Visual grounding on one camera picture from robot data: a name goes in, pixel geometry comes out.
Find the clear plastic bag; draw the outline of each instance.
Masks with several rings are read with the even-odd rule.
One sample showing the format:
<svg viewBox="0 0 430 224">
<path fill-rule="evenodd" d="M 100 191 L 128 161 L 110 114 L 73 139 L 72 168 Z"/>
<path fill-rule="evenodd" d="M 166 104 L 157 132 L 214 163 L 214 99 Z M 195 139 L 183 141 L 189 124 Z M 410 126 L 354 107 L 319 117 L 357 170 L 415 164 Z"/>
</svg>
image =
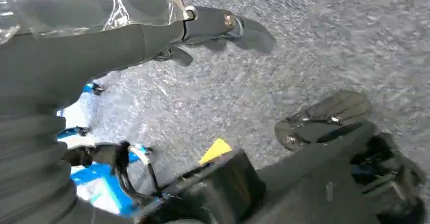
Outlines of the clear plastic bag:
<svg viewBox="0 0 430 224">
<path fill-rule="evenodd" d="M 182 0 L 0 0 L 0 44 L 17 32 L 58 37 L 187 18 Z"/>
</svg>

